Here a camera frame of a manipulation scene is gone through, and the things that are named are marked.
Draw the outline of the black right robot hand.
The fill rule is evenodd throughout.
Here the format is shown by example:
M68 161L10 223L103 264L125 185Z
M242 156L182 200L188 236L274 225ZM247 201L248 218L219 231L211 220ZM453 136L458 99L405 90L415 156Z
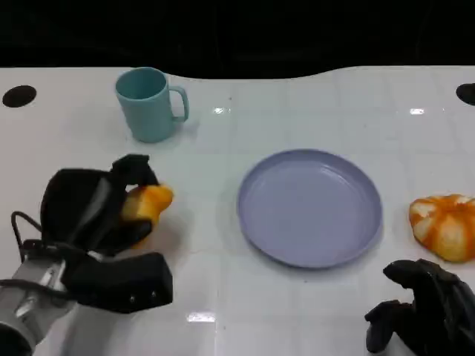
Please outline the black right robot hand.
M364 316L368 352L383 352L397 334L415 355L474 354L474 293L457 275L428 260L396 260L383 274L413 301L383 301Z

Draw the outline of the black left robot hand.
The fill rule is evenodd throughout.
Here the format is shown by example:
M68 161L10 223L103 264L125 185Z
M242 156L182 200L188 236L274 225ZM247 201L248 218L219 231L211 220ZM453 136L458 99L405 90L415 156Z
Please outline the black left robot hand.
M47 184L40 208L42 240L114 256L143 241L157 223L140 214L131 188L159 184L149 157L127 154L108 171L63 168Z

